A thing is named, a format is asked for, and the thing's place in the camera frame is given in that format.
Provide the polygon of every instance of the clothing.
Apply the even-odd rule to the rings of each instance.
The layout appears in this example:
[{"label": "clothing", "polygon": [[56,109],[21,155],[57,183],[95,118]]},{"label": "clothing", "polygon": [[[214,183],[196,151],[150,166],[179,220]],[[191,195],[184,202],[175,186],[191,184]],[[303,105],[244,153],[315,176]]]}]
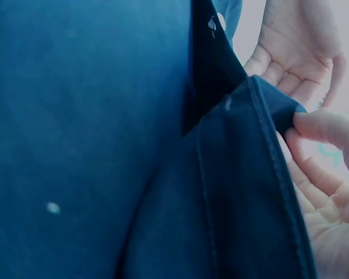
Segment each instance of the clothing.
[{"label": "clothing", "polygon": [[[0,279],[231,278],[246,272],[270,278],[261,272],[280,268],[262,263],[254,273],[253,255],[241,257],[247,247],[257,249],[250,253],[258,263],[274,255],[291,260],[274,278],[286,278],[279,275],[289,267],[301,276],[290,278],[313,278],[302,217],[266,113],[277,125],[288,119],[284,131],[301,108],[260,79],[247,79],[237,59],[229,59],[212,5],[204,3],[206,13],[186,0],[0,2]],[[206,25],[211,18],[216,30]],[[206,31],[199,33],[198,24]],[[212,52],[212,43],[202,47],[212,34],[221,35],[225,53]],[[225,66],[232,77],[215,74]],[[282,106],[274,114],[277,102],[265,105],[271,99],[255,93],[255,109],[265,118],[257,116],[252,95],[241,89],[246,84],[278,94]],[[258,120],[263,126],[249,127]],[[252,160],[259,160],[260,180],[248,171]],[[209,192],[200,188],[201,178],[214,181]],[[256,222],[258,203],[271,209],[261,216],[265,228],[272,226],[268,236],[258,235],[258,224],[241,227],[247,220],[241,210],[246,206]],[[266,244],[263,238],[254,235],[281,242],[264,250],[258,246]]]}]

